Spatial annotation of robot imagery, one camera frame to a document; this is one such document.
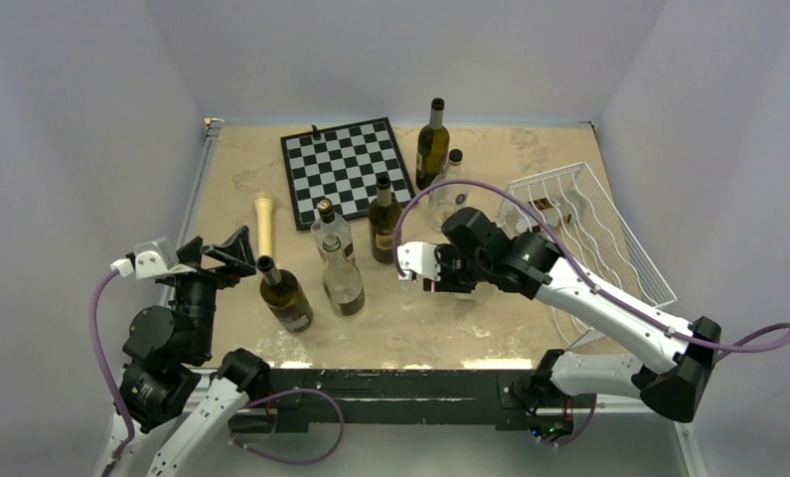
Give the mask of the clear round bottle blue emblem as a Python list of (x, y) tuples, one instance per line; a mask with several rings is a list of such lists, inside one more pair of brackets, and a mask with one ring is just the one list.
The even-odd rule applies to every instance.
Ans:
[[(460, 149), (451, 149), (445, 166), (433, 181), (433, 184), (440, 181), (462, 179), (463, 158), (464, 155)], [(466, 205), (468, 193), (469, 186), (465, 184), (452, 184), (431, 191), (426, 214), (429, 226), (440, 232), (443, 223)]]

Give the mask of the dark wine bottle silver neck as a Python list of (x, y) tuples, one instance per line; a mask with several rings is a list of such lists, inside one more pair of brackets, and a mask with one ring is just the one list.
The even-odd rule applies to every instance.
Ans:
[(278, 268), (269, 255), (260, 256), (256, 268), (261, 275), (260, 296), (281, 326), (291, 333), (309, 328), (314, 312), (295, 275)]

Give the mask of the dark wine bottle brown label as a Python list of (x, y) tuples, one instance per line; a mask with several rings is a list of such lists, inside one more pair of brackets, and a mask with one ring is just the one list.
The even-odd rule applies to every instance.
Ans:
[(377, 176), (375, 187), (376, 196), (368, 208), (372, 256), (379, 263), (392, 264), (394, 231), (402, 208), (395, 198), (392, 181), (387, 173)]

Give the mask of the clear square liquor bottle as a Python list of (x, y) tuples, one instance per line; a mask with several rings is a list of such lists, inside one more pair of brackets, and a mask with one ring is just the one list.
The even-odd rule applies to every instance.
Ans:
[(355, 248), (351, 227), (334, 209), (329, 199), (322, 199), (316, 205), (318, 219), (313, 223), (310, 232), (322, 261), (325, 260), (323, 239), (326, 235), (336, 235), (341, 243), (343, 255), (352, 263), (356, 262)]

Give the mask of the green wine bottle white label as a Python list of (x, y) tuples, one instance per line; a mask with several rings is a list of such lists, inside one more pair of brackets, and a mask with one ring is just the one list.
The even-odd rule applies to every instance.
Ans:
[(436, 97), (431, 102), (428, 123), (418, 134), (415, 185), (424, 190), (438, 177), (446, 163), (450, 134), (443, 125), (445, 101)]

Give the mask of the clear bottle no cap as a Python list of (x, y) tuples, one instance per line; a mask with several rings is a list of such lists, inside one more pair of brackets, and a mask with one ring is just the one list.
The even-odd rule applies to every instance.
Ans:
[(334, 312), (342, 317), (360, 313), (365, 305), (365, 292), (358, 267), (346, 258), (340, 238), (336, 234), (323, 237), (322, 250), (322, 284)]

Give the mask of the clear bottle gold black cap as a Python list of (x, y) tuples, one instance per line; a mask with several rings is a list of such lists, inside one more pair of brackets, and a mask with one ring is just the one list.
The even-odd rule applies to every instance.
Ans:
[[(527, 210), (541, 217), (554, 230), (574, 222), (573, 207), (568, 208), (562, 202), (551, 202), (548, 198), (529, 201)], [(542, 228), (531, 216), (526, 213), (520, 213), (515, 222), (515, 231), (523, 233), (529, 230), (540, 232)]]

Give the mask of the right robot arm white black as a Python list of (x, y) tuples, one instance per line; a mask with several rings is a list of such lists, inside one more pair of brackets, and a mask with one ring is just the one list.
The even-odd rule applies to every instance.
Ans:
[(331, 416), (325, 402), (293, 397), (326, 393), (351, 423), (492, 425), (521, 429), (534, 408), (558, 413), (566, 401), (588, 408), (597, 395), (644, 401), (659, 415), (691, 421), (713, 365), (709, 350), (691, 356), (684, 337), (717, 339), (710, 320), (689, 322), (645, 303), (587, 270), (575, 270), (546, 245), (549, 282), (533, 297), (484, 284), (484, 300), (454, 291), (455, 272), (487, 266), (470, 243), (411, 241), (399, 269), (358, 259), (365, 303), (339, 316), (324, 293), (316, 252), (291, 239), (283, 266), (298, 278), (314, 311), (301, 332), (285, 330), (261, 299), (258, 277), (217, 298), (208, 367), (244, 349), (269, 364), (282, 431)]

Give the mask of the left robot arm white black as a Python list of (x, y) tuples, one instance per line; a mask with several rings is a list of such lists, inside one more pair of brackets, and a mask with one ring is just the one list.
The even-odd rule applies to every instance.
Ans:
[[(212, 357), (217, 294), (256, 274), (249, 229), (238, 228), (221, 244), (195, 237), (179, 248), (166, 238), (138, 244), (110, 266), (90, 304), (90, 329), (96, 360), (113, 397), (114, 412), (105, 456), (96, 469), (103, 476), (128, 476), (151, 456), (150, 476), (174, 476), (196, 454), (209, 432), (240, 409), (261, 404), (271, 389), (269, 364), (245, 349), (225, 355), (208, 375), (206, 395), (173, 427), (203, 375), (197, 367)], [(122, 351), (128, 357), (116, 380), (101, 350), (98, 303), (116, 277), (151, 279), (172, 288), (165, 305), (136, 313)]]

